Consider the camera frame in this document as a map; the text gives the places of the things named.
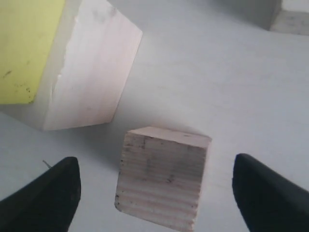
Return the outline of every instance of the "white table surface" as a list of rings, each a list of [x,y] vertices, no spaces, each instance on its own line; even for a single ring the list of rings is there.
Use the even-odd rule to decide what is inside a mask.
[[[196,232],[248,231],[231,188],[237,153],[309,189],[309,37],[262,29],[265,0],[234,1],[112,0],[144,32],[113,123],[40,132],[0,113],[0,199],[42,160],[76,156],[70,232],[171,231],[113,205],[124,134],[150,125],[213,138]]]

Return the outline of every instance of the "wooden block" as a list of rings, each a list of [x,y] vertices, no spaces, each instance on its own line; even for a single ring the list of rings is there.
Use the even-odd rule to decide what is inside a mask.
[[[309,35],[309,1],[276,0],[271,31]]]
[[[115,207],[181,232],[194,229],[211,138],[146,127],[125,136]]]
[[[34,103],[2,110],[42,130],[110,122],[141,35],[106,0],[66,0]]]
[[[34,100],[64,2],[0,1],[0,104]]]

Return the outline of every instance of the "block top face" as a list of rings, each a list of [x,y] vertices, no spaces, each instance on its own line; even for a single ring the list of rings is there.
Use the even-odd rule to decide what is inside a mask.
[[[132,131],[130,130],[128,131],[128,133],[153,137],[167,141],[173,141],[180,144],[197,146],[201,148],[207,148],[211,143],[211,138],[208,136],[188,134],[184,132],[172,131],[155,127],[145,127]]]
[[[282,0],[282,9],[286,11],[309,13],[308,0]]]

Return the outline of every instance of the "wooden cube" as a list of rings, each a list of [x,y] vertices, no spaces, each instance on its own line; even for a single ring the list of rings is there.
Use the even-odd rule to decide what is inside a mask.
[[[276,0],[273,21],[270,30],[309,35],[309,1]]]
[[[211,138],[146,127],[125,136],[115,207],[181,232],[194,229]]]
[[[106,0],[65,0],[34,102],[2,111],[41,130],[110,122],[141,35]]]

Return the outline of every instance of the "yellow surface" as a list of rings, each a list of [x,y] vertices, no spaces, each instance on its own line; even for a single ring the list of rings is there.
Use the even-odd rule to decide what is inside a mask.
[[[65,0],[0,0],[0,104],[31,103]]]

